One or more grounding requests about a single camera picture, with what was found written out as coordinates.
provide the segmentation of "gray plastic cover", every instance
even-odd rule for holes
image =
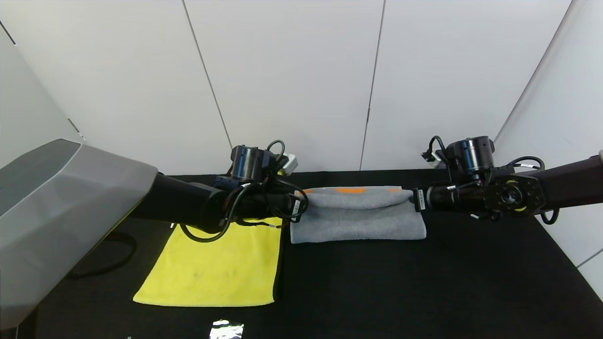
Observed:
[[[16,327],[121,222],[156,174],[63,139],[0,169],[0,330]]]

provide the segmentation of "black table surface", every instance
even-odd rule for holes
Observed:
[[[413,188],[445,177],[436,170],[321,172],[291,181]],[[244,339],[603,338],[603,303],[534,218],[423,218],[422,241],[285,242],[277,302],[249,308],[133,302],[172,229],[129,218],[117,229],[137,239],[133,259],[103,276],[60,283],[40,305],[38,336],[205,339],[213,321],[228,319],[245,324]],[[103,243],[83,265],[126,252]]]

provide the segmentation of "white connector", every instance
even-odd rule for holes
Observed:
[[[438,168],[440,163],[442,163],[442,159],[440,159],[440,157],[438,156],[438,154],[435,151],[436,150],[431,152],[431,155],[435,158],[435,161],[428,162],[428,164],[431,168]]]
[[[283,155],[289,158],[289,161],[287,161],[285,166],[282,168],[283,173],[285,173],[285,175],[288,177],[297,168],[297,157],[295,154],[290,154],[287,152],[284,152]]]

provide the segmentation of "black cylindrical actuator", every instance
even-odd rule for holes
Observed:
[[[458,160],[462,174],[474,174],[494,168],[493,151],[492,140],[487,136],[478,136],[449,145],[446,148],[446,157]]]
[[[243,182],[258,182],[264,179],[264,167],[270,157],[257,147],[239,145],[232,149],[232,176]]]

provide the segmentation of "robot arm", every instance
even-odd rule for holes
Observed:
[[[231,170],[212,186],[185,183],[151,165],[63,139],[1,168],[0,331],[21,323],[128,215],[217,233],[197,238],[183,227],[199,242],[218,239],[231,221],[243,218],[299,221],[307,196],[278,174],[297,164],[284,150],[284,144],[279,154],[270,147],[237,146]]]
[[[542,160],[522,157],[506,166],[494,167],[494,145],[488,137],[455,142],[442,153],[451,181],[415,188],[417,211],[486,212],[491,219],[501,215],[522,217],[540,214],[552,224],[559,209],[603,203],[603,151],[586,160],[544,169]],[[423,153],[432,153],[431,146]],[[517,161],[536,160],[533,171],[513,173]],[[553,211],[551,219],[545,212]]]

